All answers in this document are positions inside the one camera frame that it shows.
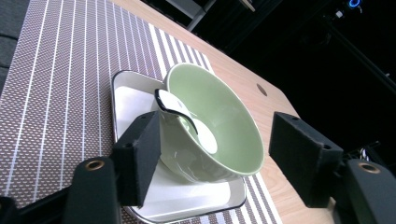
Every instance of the white stripe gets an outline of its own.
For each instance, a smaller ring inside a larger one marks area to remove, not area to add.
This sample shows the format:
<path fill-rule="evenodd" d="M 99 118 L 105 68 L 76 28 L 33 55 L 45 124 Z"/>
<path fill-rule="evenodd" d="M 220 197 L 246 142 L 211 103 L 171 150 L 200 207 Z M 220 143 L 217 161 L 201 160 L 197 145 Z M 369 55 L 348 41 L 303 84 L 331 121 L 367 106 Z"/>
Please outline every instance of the white stripe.
<path fill-rule="evenodd" d="M 171 35 L 169 35 L 169 38 L 171 39 L 172 49 L 175 51 L 177 62 L 178 63 L 182 63 L 183 61 L 181 60 L 180 52 L 178 52 L 178 48 L 177 48 L 177 45 L 176 45 L 175 38 L 172 37 Z"/>
<path fill-rule="evenodd" d="M 224 215 L 222 213 L 216 213 L 216 219 L 218 223 L 225 223 Z"/>
<path fill-rule="evenodd" d="M 264 194 L 264 197 L 265 197 L 266 201 L 268 202 L 268 205 L 271 208 L 272 214 L 274 215 L 274 219 L 275 219 L 276 223 L 282 223 L 282 220 L 280 219 L 279 213 L 277 212 L 276 207 L 274 205 L 274 201 L 271 198 L 270 192 L 268 192 L 268 189 L 265 186 L 264 181 L 262 180 L 261 174 L 257 173 L 256 176 L 257 176 L 257 179 L 259 181 L 260 188 L 262 189 L 262 192 Z"/>
<path fill-rule="evenodd" d="M 48 124 L 48 120 L 49 120 L 49 113 L 50 113 L 50 97 L 52 94 L 53 73 L 54 73 L 55 64 L 56 64 L 56 52 L 58 50 L 59 31 L 60 31 L 60 27 L 61 27 L 63 9 L 64 9 L 64 1 L 61 2 L 61 13 L 59 15 L 58 29 L 56 31 L 55 50 L 53 52 L 52 68 L 50 71 L 50 78 L 49 78 L 49 96 L 47 98 L 47 108 L 46 108 L 46 116 L 44 118 L 43 134 L 41 136 L 41 147 L 40 147 L 40 154 L 38 156 L 37 173 L 35 174 L 35 191 L 33 193 L 33 202 L 35 202 L 35 200 L 37 198 L 38 182 L 40 179 L 41 162 L 43 160 L 43 151 L 44 151 L 44 145 L 45 145 L 45 141 L 46 141 L 46 134 L 47 134 L 46 130 L 47 130 L 47 124 Z"/>
<path fill-rule="evenodd" d="M 201 66 L 203 67 L 203 68 L 205 68 L 205 64 L 204 64 L 204 62 L 202 61 L 202 59 L 201 59 L 201 57 L 200 57 L 200 52 L 198 51 L 198 50 L 196 50 L 196 49 L 194 49 L 195 50 L 195 53 L 196 53 L 196 55 L 197 55 L 197 58 L 198 58 L 198 61 L 199 61 L 199 63 L 201 64 Z"/>
<path fill-rule="evenodd" d="M 97 78 L 97 97 L 98 97 L 98 122 L 99 122 L 99 156 L 102 156 L 102 117 L 100 102 L 100 73 L 99 73 L 99 37 L 98 37 L 98 2 L 95 1 L 95 24 L 96 24 L 96 78 Z"/>
<path fill-rule="evenodd" d="M 121 70 L 121 60 L 120 60 L 120 47 L 119 47 L 119 33 L 117 32 L 117 18 L 116 18 L 116 9 L 114 8 L 114 3 L 113 5 L 113 18 L 114 18 L 114 30 L 116 32 L 116 44 L 117 44 L 117 55 L 119 56 L 119 69 Z"/>
<path fill-rule="evenodd" d="M 190 63 L 189 56 L 187 55 L 186 50 L 184 49 L 184 44 L 180 40 L 178 40 L 178 44 L 180 45 L 181 48 L 181 53 L 183 53 L 184 59 L 186 60 L 186 63 Z"/>
<path fill-rule="evenodd" d="M 239 223 L 238 215 L 236 214 L 235 209 L 230 210 L 230 217 L 234 224 Z"/>
<path fill-rule="evenodd" d="M 85 21 L 84 21 L 84 73 L 82 79 L 82 139 L 81 139 L 81 161 L 85 161 L 85 82 L 87 76 L 87 5 L 85 1 Z"/>
<path fill-rule="evenodd" d="M 148 37 L 147 31 L 146 31 L 145 23 L 143 21 L 142 21 L 142 24 L 143 24 L 143 31 L 145 32 L 146 44 L 147 44 L 148 49 L 149 49 L 149 37 Z M 149 56 L 149 60 L 151 61 L 151 67 L 153 68 L 154 67 L 154 61 L 153 61 L 152 56 L 151 56 L 151 50 L 148 50 L 148 56 Z M 156 79 L 158 79 L 158 76 L 157 76 L 157 73 L 155 72 L 155 69 L 153 69 L 153 72 L 154 72 L 154 74 L 153 74 L 154 77 Z"/>
<path fill-rule="evenodd" d="M 108 44 L 108 25 L 107 25 L 107 0 L 105 2 L 105 22 L 106 22 L 106 43 L 107 43 L 107 63 L 108 63 L 108 77 L 111 83 L 111 61 L 110 61 L 110 46 Z"/>
<path fill-rule="evenodd" d="M 201 224 L 210 224 L 209 216 L 200 217 Z"/>
<path fill-rule="evenodd" d="M 248 215 L 247 206 L 245 204 L 241 207 L 241 213 L 242 213 L 242 217 L 244 218 L 245 222 L 251 223 L 250 216 Z"/>
<path fill-rule="evenodd" d="M 209 62 L 209 60 L 207 59 L 206 55 L 203 54 L 203 56 L 204 56 L 204 60 L 205 60 L 205 62 L 206 62 L 206 64 L 207 64 L 207 67 L 209 68 L 209 72 L 215 74 L 215 72 L 213 71 L 213 68 L 212 68 L 212 66 L 210 65 L 210 62 Z"/>
<path fill-rule="evenodd" d="M 168 41 L 166 40 L 165 32 L 163 30 L 160 30 L 160 36 L 163 40 L 163 47 L 165 48 L 166 58 L 168 59 L 169 65 L 172 67 L 173 65 L 175 65 L 175 62 L 173 61 L 172 53 L 169 49 Z"/>
<path fill-rule="evenodd" d="M 262 200 L 262 197 L 261 197 L 261 195 L 259 193 L 259 190 L 257 189 L 256 182 L 254 181 L 252 176 L 249 177 L 249 180 L 250 180 L 251 187 L 253 188 L 253 192 L 251 192 L 251 193 L 256 195 L 256 199 L 259 202 L 259 205 L 260 205 L 260 208 L 262 209 L 262 212 L 264 213 L 265 220 L 267 220 L 267 223 L 273 223 L 272 220 L 271 220 L 271 217 L 268 214 L 268 211 L 267 211 L 267 209 L 265 207 L 265 203 Z"/>
<path fill-rule="evenodd" d="M 72 70 L 72 59 L 73 59 L 73 38 L 76 18 L 76 0 L 73 8 L 73 21 L 72 21 L 72 34 L 70 42 L 70 61 L 69 61 L 69 72 L 67 74 L 67 93 L 66 93 L 66 109 L 64 111 L 64 141 L 62 143 L 62 160 L 61 160 L 61 180 L 59 181 L 59 189 L 64 187 L 64 153 L 66 151 L 66 138 L 67 138 L 67 121 L 69 114 L 69 96 L 70 96 L 70 77 Z"/>
<path fill-rule="evenodd" d="M 194 54 L 192 53 L 191 47 L 189 45 L 186 45 L 186 46 L 187 46 L 187 50 L 189 51 L 189 54 L 190 54 L 190 56 L 192 58 L 192 62 L 195 63 L 195 64 L 198 64 L 197 61 L 195 60 Z"/>
<path fill-rule="evenodd" d="M 136 54 L 136 44 L 134 42 L 134 31 L 132 29 L 132 24 L 131 24 L 131 13 L 128 13 L 128 19 L 129 19 L 129 27 L 131 28 L 131 37 L 132 37 L 132 42 L 134 44 L 134 58 L 136 59 L 136 67 L 137 67 L 137 72 L 140 72 L 139 69 L 139 62 L 137 61 L 137 54 Z"/>
<path fill-rule="evenodd" d="M 250 190 L 247 188 L 247 200 L 250 202 L 251 212 L 253 213 L 253 216 L 256 218 L 257 223 L 263 223 L 262 218 L 260 217 L 259 211 L 257 210 L 257 207 L 254 205 L 253 196 L 251 194 L 252 194 L 252 192 L 250 192 Z"/>
<path fill-rule="evenodd" d="M 125 49 L 126 49 L 126 57 L 128 59 L 128 69 L 131 70 L 131 63 L 129 62 L 129 50 L 128 50 L 128 41 L 126 41 L 126 32 L 125 32 L 125 23 L 122 15 L 122 7 L 120 7 L 121 18 L 122 18 L 122 30 L 124 32 L 124 42 L 125 42 Z"/>
<path fill-rule="evenodd" d="M 142 52 L 142 55 L 143 55 L 143 62 L 145 62 L 146 61 L 146 57 L 145 57 L 145 54 L 144 54 L 144 49 L 143 49 L 143 42 L 142 42 L 142 35 L 140 34 L 140 30 L 139 30 L 139 24 L 137 24 L 137 20 L 138 20 L 138 18 L 136 18 L 136 29 L 137 29 L 137 35 L 139 36 L 139 41 L 140 41 L 140 45 L 141 45 L 141 49 L 140 49 L 140 52 Z M 144 65 L 145 65 L 145 68 L 146 68 L 146 75 L 149 73 L 149 70 L 148 70 L 148 67 L 147 67 L 147 65 L 144 63 Z"/>
<path fill-rule="evenodd" d="M 48 5 L 49 5 L 49 1 L 46 3 L 46 9 L 44 11 L 43 22 L 41 23 L 40 34 L 38 36 L 37 48 L 35 49 L 35 58 L 33 60 L 33 68 L 32 68 L 32 72 L 30 74 L 29 86 L 27 88 L 27 94 L 26 94 L 25 103 L 24 103 L 24 106 L 23 106 L 21 125 L 20 125 L 20 129 L 18 131 L 17 142 L 16 142 L 15 148 L 14 148 L 14 155 L 12 156 L 12 163 L 11 163 L 11 167 L 9 168 L 9 174 L 8 174 L 8 180 L 7 180 L 7 185 L 6 185 L 5 196 L 8 196 L 9 187 L 11 185 L 11 180 L 12 180 L 12 175 L 14 173 L 14 166 L 15 166 L 15 162 L 16 162 L 16 159 L 17 159 L 17 155 L 18 155 L 18 146 L 20 145 L 21 136 L 22 136 L 22 130 L 23 130 L 23 124 L 24 124 L 23 121 L 25 120 L 26 110 L 27 110 L 27 106 L 28 106 L 28 102 L 29 102 L 29 98 L 30 98 L 30 91 L 32 89 L 33 77 L 35 75 L 35 64 L 37 62 L 38 50 L 40 49 L 41 36 L 43 34 L 44 21 L 45 21 L 45 19 L 47 17 Z"/>
<path fill-rule="evenodd" d="M 155 53 L 157 55 L 158 64 L 160 65 L 161 75 L 163 76 L 164 79 L 167 71 L 166 71 L 165 63 L 163 62 L 163 55 L 161 54 L 160 44 L 158 42 L 157 35 L 155 34 L 155 27 L 149 23 L 148 28 L 151 32 L 151 38 L 154 44 Z"/>

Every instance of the green bowl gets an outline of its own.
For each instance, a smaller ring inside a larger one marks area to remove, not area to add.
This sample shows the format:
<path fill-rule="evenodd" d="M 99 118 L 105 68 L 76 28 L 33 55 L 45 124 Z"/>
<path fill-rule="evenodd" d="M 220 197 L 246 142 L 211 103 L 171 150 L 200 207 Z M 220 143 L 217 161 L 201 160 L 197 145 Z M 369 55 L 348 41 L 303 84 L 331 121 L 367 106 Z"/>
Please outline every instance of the green bowl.
<path fill-rule="evenodd" d="M 186 120 L 161 116 L 161 160 L 169 169 L 192 182 L 225 182 L 260 171 L 264 157 L 260 132 L 223 81 L 198 65 L 180 63 L 164 83 L 210 130 L 217 144 L 217 151 L 209 153 Z"/>

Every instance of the spoon handle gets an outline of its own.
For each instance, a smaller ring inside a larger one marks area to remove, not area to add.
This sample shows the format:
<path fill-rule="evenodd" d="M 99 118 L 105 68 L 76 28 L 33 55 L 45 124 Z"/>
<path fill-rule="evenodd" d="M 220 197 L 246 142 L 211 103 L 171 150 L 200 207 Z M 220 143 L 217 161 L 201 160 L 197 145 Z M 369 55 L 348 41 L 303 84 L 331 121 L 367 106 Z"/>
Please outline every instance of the spoon handle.
<path fill-rule="evenodd" d="M 179 115 L 186 119 L 198 134 L 198 130 L 192 120 L 189 109 L 178 99 L 174 94 L 169 91 L 156 89 L 154 92 L 155 101 L 160 109 L 164 112 Z"/>

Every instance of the brown placemat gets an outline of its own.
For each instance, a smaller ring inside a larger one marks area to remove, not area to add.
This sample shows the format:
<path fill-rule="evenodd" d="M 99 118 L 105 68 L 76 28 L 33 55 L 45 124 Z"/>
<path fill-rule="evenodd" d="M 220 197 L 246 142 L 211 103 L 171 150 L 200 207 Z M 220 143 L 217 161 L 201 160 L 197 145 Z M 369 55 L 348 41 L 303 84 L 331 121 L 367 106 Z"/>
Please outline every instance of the brown placemat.
<path fill-rule="evenodd" d="M 69 186 L 80 162 L 110 153 L 111 76 L 162 80 L 184 62 L 213 72 L 204 54 L 107 0 L 32 0 L 0 99 L 1 194 L 24 207 Z M 183 223 L 281 223 L 260 174 L 246 183 L 241 208 Z"/>

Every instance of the white plate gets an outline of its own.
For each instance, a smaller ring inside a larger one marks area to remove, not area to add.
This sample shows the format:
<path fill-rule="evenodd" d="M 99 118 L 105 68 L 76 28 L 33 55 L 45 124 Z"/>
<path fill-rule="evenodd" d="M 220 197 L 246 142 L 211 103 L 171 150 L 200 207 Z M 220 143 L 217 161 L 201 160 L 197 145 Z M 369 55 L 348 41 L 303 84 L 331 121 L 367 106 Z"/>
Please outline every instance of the white plate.
<path fill-rule="evenodd" d="M 117 141 L 137 116 L 158 109 L 153 93 L 165 86 L 133 71 L 118 72 L 111 84 Z M 174 175 L 159 160 L 144 205 L 124 209 L 148 223 L 169 223 L 240 207 L 245 199 L 243 178 L 219 184 L 191 183 Z"/>

